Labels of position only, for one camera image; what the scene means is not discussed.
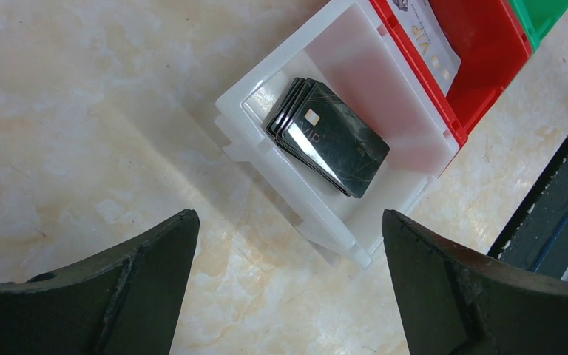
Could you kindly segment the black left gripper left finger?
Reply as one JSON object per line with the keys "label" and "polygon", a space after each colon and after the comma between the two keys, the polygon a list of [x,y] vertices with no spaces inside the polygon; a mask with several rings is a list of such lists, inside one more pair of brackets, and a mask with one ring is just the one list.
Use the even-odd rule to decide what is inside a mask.
{"label": "black left gripper left finger", "polygon": [[24,283],[0,283],[0,354],[168,354],[197,247],[186,209]]}

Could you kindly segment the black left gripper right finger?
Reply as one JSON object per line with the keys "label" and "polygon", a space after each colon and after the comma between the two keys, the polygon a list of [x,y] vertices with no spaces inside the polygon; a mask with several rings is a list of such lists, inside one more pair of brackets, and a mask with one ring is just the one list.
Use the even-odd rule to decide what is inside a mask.
{"label": "black left gripper right finger", "polygon": [[412,354],[568,354],[568,282],[449,240],[396,210],[385,253]]}

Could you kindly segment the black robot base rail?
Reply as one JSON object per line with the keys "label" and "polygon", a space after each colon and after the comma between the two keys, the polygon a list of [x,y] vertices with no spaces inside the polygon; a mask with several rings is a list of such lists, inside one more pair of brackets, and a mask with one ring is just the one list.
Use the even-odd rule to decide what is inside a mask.
{"label": "black robot base rail", "polygon": [[487,254],[568,281],[568,136]]}

